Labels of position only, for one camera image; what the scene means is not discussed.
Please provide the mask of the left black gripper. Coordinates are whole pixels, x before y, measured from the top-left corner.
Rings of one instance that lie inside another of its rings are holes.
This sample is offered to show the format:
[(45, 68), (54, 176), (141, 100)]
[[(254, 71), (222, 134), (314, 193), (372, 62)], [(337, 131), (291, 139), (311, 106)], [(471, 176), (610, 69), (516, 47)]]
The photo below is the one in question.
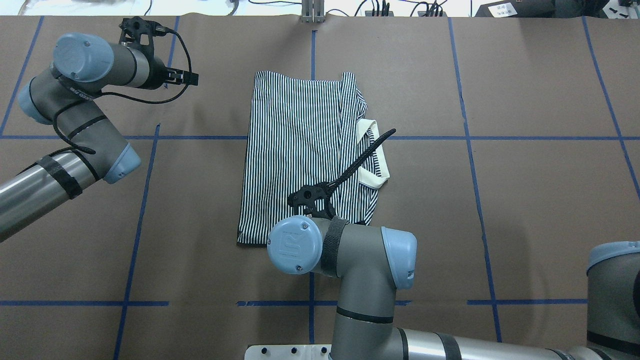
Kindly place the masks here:
[(199, 85), (198, 73), (181, 69), (168, 69), (164, 61), (159, 57), (154, 57), (153, 60), (147, 60), (147, 62), (149, 65), (147, 89), (150, 91), (160, 88), (166, 80), (167, 84), (173, 85)]

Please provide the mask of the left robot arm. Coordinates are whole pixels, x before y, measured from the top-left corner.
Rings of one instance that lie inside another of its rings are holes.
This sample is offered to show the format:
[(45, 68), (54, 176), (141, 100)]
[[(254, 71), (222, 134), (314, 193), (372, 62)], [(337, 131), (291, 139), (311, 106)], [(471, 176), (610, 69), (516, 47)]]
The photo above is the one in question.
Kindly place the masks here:
[(1, 239), (34, 223), (96, 182), (119, 182), (141, 165), (130, 142), (96, 99), (108, 85), (155, 90), (163, 84), (197, 86), (199, 75), (166, 66), (153, 44), (123, 35), (110, 43), (98, 35), (61, 35), (48, 69), (18, 94), (30, 118), (51, 126), (66, 147), (48, 153), (1, 185)]

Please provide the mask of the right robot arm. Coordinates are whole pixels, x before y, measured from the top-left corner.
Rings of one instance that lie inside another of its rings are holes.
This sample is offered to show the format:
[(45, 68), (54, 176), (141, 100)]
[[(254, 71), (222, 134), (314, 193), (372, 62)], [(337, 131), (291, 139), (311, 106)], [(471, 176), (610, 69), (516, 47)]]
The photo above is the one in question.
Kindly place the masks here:
[(270, 230), (270, 261), (290, 275), (340, 281), (330, 360), (637, 360), (639, 243), (589, 255), (585, 345), (566, 350), (485, 341), (394, 325), (399, 291), (414, 285), (418, 239), (388, 227), (294, 215)]

